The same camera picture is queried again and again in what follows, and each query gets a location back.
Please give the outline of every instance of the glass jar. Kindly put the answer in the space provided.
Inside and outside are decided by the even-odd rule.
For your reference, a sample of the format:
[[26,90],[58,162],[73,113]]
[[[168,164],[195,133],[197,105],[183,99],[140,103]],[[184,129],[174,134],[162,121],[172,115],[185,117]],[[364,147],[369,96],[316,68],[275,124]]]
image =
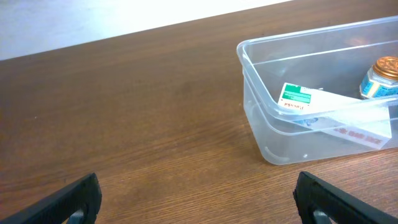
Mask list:
[[398,58],[379,58],[365,75],[359,90],[365,99],[398,94]]

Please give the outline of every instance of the wooden table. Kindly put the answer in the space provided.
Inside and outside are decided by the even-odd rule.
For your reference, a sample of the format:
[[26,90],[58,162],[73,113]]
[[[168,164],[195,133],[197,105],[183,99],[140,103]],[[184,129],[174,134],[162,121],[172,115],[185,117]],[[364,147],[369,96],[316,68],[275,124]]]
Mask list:
[[398,151],[267,163],[235,53],[396,14],[396,0],[296,0],[0,62],[0,219],[96,172],[98,223],[300,223],[301,170],[398,216]]

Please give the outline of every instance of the gold lid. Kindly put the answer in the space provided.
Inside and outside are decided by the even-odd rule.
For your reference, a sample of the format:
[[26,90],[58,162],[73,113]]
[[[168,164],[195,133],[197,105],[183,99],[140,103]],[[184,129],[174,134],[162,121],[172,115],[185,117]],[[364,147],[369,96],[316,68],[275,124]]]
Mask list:
[[398,57],[382,57],[372,66],[378,75],[391,80],[398,80]]

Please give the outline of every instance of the light gray floor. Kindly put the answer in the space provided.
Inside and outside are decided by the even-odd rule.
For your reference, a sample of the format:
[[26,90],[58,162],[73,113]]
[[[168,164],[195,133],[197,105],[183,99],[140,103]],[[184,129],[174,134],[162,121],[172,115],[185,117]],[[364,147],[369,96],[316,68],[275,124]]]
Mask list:
[[0,60],[290,0],[0,0]]

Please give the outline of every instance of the clear plastic container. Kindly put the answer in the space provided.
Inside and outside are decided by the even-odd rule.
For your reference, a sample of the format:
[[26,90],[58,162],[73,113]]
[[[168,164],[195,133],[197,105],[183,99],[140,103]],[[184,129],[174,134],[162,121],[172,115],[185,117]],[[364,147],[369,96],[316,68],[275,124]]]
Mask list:
[[[246,40],[238,45],[237,53],[243,65],[244,110],[261,153],[270,163],[291,164],[398,146],[398,95],[311,113],[277,104],[285,82],[361,99],[359,85],[375,61],[398,57],[398,16]],[[369,112],[375,107],[388,110],[389,117]],[[372,119],[322,129],[295,123],[367,112]],[[391,126],[391,138],[380,149],[327,134],[385,122]]]

